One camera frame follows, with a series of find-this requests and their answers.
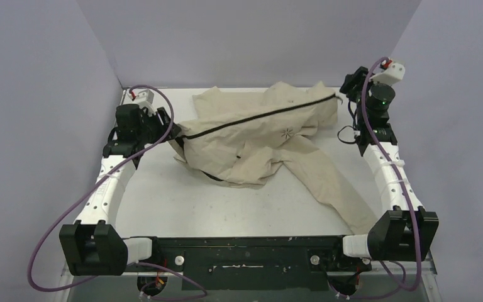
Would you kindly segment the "beige zip jacket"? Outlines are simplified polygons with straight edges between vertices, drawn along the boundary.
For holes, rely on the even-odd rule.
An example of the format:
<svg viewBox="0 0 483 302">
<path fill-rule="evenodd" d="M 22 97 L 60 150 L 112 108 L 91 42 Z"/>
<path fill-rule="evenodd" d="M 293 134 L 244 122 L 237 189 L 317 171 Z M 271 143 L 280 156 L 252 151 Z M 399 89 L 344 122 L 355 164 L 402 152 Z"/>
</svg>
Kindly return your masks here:
<svg viewBox="0 0 483 302">
<path fill-rule="evenodd" d="M 277 82 L 263 92 L 212 87 L 192 100 L 197 118 L 180 122 L 170 141 L 179 162 L 226 187 L 260 187 L 287 167 L 352 233 L 374 226 L 377 215 L 339 170 L 339 156 L 312 141 L 337 122 L 334 88 L 322 82 L 307 89 Z"/>
</svg>

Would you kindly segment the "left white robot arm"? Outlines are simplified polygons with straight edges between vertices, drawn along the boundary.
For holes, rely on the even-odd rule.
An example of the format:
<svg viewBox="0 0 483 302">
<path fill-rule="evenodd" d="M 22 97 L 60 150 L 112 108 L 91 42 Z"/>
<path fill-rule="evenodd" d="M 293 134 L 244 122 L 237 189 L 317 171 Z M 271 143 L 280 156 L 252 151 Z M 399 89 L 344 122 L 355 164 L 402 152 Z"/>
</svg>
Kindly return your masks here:
<svg viewBox="0 0 483 302">
<path fill-rule="evenodd" d="M 143 154 L 173 139 L 179 128 L 172 109 L 124 104 L 116 109 L 116 125 L 103 147 L 97 184 L 75 222 L 64 224 L 60 243 L 74 276 L 119 276 L 139 262 L 153 271 L 162 265 L 163 253 L 147 237 L 122 238 L 114 222 L 126 187 Z"/>
</svg>

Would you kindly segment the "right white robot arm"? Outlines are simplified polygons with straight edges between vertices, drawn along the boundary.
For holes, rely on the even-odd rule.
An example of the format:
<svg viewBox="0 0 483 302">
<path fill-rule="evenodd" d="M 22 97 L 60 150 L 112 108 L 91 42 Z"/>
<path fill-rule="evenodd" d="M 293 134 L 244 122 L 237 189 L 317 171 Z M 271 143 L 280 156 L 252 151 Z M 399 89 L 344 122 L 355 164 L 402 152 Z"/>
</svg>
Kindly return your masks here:
<svg viewBox="0 0 483 302">
<path fill-rule="evenodd" d="M 384 63 L 382 72 L 368 75 L 359 67 L 345 77 L 340 93 L 356 108 L 349 111 L 353 143 L 369 165 L 380 194 L 383 214 L 364 235 L 349 235 L 331 251 L 332 264 L 346 269 L 356 258 L 381 261 L 424 261 L 439 226 L 434 211 L 426 211 L 404 171 L 396 135 L 389 123 L 392 85 L 402 80 L 403 65 Z"/>
</svg>

